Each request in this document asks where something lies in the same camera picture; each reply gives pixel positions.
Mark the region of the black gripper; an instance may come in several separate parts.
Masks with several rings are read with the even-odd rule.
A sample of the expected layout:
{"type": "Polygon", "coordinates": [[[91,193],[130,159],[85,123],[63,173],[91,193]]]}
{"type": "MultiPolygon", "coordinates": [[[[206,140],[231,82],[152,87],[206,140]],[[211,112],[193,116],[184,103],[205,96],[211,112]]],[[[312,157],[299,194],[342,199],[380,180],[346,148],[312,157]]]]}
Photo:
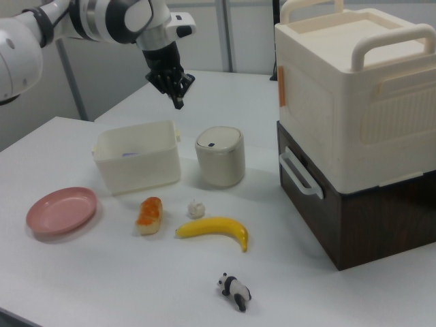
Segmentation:
{"type": "Polygon", "coordinates": [[[162,94],[171,98],[174,107],[184,106],[184,96],[196,78],[184,72],[176,42],[157,50],[143,50],[150,72],[146,79],[162,94]]]}

